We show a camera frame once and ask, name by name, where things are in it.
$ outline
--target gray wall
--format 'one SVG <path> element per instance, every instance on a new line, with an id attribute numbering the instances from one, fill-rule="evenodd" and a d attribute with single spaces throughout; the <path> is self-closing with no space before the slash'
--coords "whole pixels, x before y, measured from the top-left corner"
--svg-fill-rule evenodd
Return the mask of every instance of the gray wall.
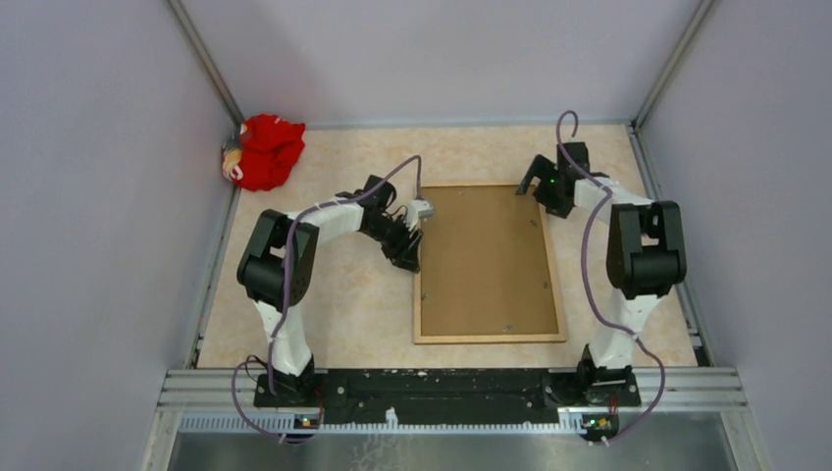
<path id="1" fill-rule="evenodd" d="M 646 131 L 712 349 L 779 469 L 829 469 L 832 3 L 724 1 Z"/>
<path id="2" fill-rule="evenodd" d="M 0 12 L 0 469 L 135 469 L 231 124 L 160 0 Z"/>
<path id="3" fill-rule="evenodd" d="M 186 0 L 244 114 L 315 127 L 638 112 L 698 0 Z"/>

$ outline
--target cork board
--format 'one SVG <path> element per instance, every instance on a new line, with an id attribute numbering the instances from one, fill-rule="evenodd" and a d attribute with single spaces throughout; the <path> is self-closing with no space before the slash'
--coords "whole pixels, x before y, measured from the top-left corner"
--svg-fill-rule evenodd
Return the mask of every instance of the cork board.
<path id="1" fill-rule="evenodd" d="M 566 341 L 546 213 L 516 187 L 425 186 L 415 343 Z"/>

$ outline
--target plush toy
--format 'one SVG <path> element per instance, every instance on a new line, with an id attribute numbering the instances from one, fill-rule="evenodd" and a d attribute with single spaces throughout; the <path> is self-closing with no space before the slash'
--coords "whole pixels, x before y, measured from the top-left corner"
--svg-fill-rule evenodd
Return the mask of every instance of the plush toy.
<path id="1" fill-rule="evenodd" d="M 304 131 L 306 125 L 276 115 L 245 120 L 223 144 L 223 175 L 251 191 L 284 184 L 303 151 Z"/>

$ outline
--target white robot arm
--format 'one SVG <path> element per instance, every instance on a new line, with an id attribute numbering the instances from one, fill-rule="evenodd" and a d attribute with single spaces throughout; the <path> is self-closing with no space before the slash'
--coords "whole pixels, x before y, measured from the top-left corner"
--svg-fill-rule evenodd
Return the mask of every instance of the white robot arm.
<path id="1" fill-rule="evenodd" d="M 584 142 L 564 148 L 584 172 L 576 170 L 558 146 L 557 164 L 536 156 L 517 194 L 526 193 L 533 178 L 540 179 L 535 199 L 549 214 L 564 219 L 575 206 L 594 211 L 607 198 L 596 218 L 609 225 L 606 271 L 613 292 L 603 314 L 605 323 L 584 349 L 578 377 L 585 393 L 617 395 L 634 381 L 633 350 L 645 322 L 662 297 L 685 279 L 681 214 L 672 201 L 644 198 L 607 175 L 590 173 Z M 593 178 L 585 178 L 585 173 Z M 644 236 L 656 243 L 643 244 Z"/>
<path id="2" fill-rule="evenodd" d="M 601 207 L 596 218 L 609 225 L 609 216 L 614 205 L 632 204 L 635 206 L 651 206 L 653 200 L 633 194 L 610 178 L 598 177 L 597 180 L 612 190 L 610 198 Z M 575 206 L 588 212 L 598 206 L 606 196 L 602 187 L 583 179 L 575 182 Z M 606 319 L 640 335 L 645 322 L 655 306 L 661 301 L 656 294 L 641 294 L 628 299 L 619 288 L 614 288 L 606 307 Z M 633 364 L 633 350 L 636 344 L 632 336 L 615 329 L 600 326 L 595 338 L 590 342 L 590 353 L 596 366 L 609 369 L 626 368 Z"/>
<path id="3" fill-rule="evenodd" d="M 387 208 L 395 196 L 395 188 L 390 183 L 383 183 L 360 202 L 348 202 L 368 192 L 380 180 L 371 176 L 363 190 L 354 194 L 339 193 L 298 221 L 291 244 L 293 260 L 287 312 L 283 312 L 285 259 L 273 251 L 286 247 L 288 228 L 301 212 L 281 214 L 267 210 L 257 221 L 240 261 L 237 280 L 246 288 L 263 319 L 263 329 L 271 344 L 272 368 L 289 383 L 314 369 L 312 352 L 303 332 L 303 309 L 315 252 L 320 245 L 344 234 L 360 232 L 379 241 L 394 266 L 419 271 L 417 250 L 422 232 L 416 226 L 420 219 L 433 215 L 433 207 L 428 201 L 415 199 L 405 204 L 403 215 L 388 214 Z M 283 325 L 276 329 L 284 316 Z"/>

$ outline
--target metal frame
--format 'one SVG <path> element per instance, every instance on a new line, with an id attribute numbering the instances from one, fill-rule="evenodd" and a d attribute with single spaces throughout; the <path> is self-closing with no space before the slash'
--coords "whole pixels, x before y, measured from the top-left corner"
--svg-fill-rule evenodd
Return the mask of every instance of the metal frame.
<path id="1" fill-rule="evenodd" d="M 229 90 L 229 86 L 220 74 L 217 64 L 208 52 L 208 47 L 205 45 L 205 41 L 202 40 L 202 36 L 199 35 L 199 31 L 196 30 L 196 26 L 193 25 L 193 21 L 190 19 L 190 15 L 187 13 L 182 1 L 165 0 L 165 4 L 171 10 L 171 15 L 180 27 L 182 36 L 184 36 L 185 42 L 187 42 L 191 52 L 193 52 L 196 62 L 199 63 L 199 67 L 205 73 L 205 77 L 208 78 L 211 86 L 214 87 L 214 92 L 217 93 L 217 97 L 226 108 L 226 113 L 234 121 L 234 124 L 239 126 L 245 121 L 242 112 L 239 111 L 239 106 L 237 106 L 236 100 L 234 100 L 234 96 Z"/>
<path id="2" fill-rule="evenodd" d="M 193 341 L 191 348 L 188 351 L 188 358 L 184 366 L 186 368 L 196 368 L 199 361 L 199 352 L 202 350 L 202 342 L 205 340 L 205 331 L 208 330 L 208 318 L 211 315 L 211 307 L 214 305 L 214 296 L 217 294 L 217 284 L 220 281 L 220 272 L 223 268 L 223 260 L 226 257 L 226 249 L 229 246 L 229 237 L 232 233 L 232 224 L 234 223 L 234 214 L 236 213 L 236 205 L 239 202 L 239 187 L 235 186 L 232 191 L 229 203 L 224 210 L 223 226 L 217 241 L 216 249 L 212 252 L 214 257 L 211 261 L 211 268 L 208 278 L 205 283 L 205 296 L 199 305 L 199 316 L 197 318 L 196 326 L 193 327 Z"/>
<path id="3" fill-rule="evenodd" d="M 636 156 L 636 164 L 639 166 L 639 173 L 642 176 L 642 182 L 645 185 L 645 191 L 648 198 L 660 200 L 662 199 L 661 185 L 658 184 L 655 169 L 650 162 L 650 157 L 641 139 L 641 134 L 635 129 L 635 125 L 627 127 L 627 134 L 630 137 L 630 145 L 633 147 L 633 153 Z M 700 366 L 723 366 L 714 361 L 714 356 L 708 350 L 711 345 L 709 336 L 702 322 L 700 304 L 693 288 L 691 280 L 676 286 L 676 293 L 679 295 L 679 302 L 682 304 L 682 313 L 688 322 L 689 333 L 691 335 L 691 342 L 694 345 L 694 350 L 700 349 L 704 352 L 704 357 L 697 354 L 697 359 Z"/>
<path id="4" fill-rule="evenodd" d="M 556 368 L 552 373 L 571 372 L 574 369 Z M 263 369 L 251 369 L 252 376 L 263 374 Z M 256 433 L 245 429 L 235 418 L 231 397 L 231 376 L 233 370 L 189 369 L 171 370 L 165 378 L 156 408 L 151 439 L 147 445 L 142 470 L 167 469 L 177 432 L 180 426 L 189 433 Z M 643 411 L 655 398 L 658 391 L 659 370 L 637 368 L 634 370 L 642 396 L 643 406 L 621 407 L 621 412 Z M 296 414 L 317 414 L 316 408 L 287 407 L 258 409 L 253 406 L 256 382 L 247 375 L 237 376 L 237 397 L 242 409 L 253 420 L 272 423 L 270 429 L 289 430 L 292 417 Z M 363 426 L 324 427 L 322 434 L 563 434 L 581 433 L 577 426 L 580 414 L 605 413 L 606 407 L 560 407 L 562 415 L 559 424 L 536 426 L 518 424 L 506 427 L 488 426 L 398 426 L 388 420 L 386 423 Z M 721 412 L 726 427 L 729 446 L 734 453 L 740 471 L 767 469 L 760 459 L 761 447 L 755 441 L 755 427 L 749 411 L 748 401 L 740 378 L 734 368 L 684 367 L 668 368 L 665 392 L 655 412 L 698 413 Z"/>
<path id="5" fill-rule="evenodd" d="M 694 11 L 694 15 L 685 27 L 685 31 L 682 33 L 682 36 L 673 48 L 673 52 L 670 53 L 670 57 L 667 58 L 667 62 L 661 69 L 661 73 L 658 75 L 650 88 L 650 92 L 648 93 L 645 102 L 639 109 L 639 114 L 636 115 L 636 118 L 633 120 L 633 127 L 637 131 L 643 128 L 647 123 L 650 118 L 650 113 L 652 113 L 653 108 L 655 108 L 662 92 L 667 87 L 670 79 L 672 79 L 676 74 L 676 71 L 678 71 L 679 66 L 682 64 L 682 60 L 690 50 L 690 46 L 699 34 L 702 25 L 704 25 L 708 15 L 710 15 L 713 8 L 718 3 L 719 0 L 700 0 L 700 4 L 697 6 L 697 9 Z"/>

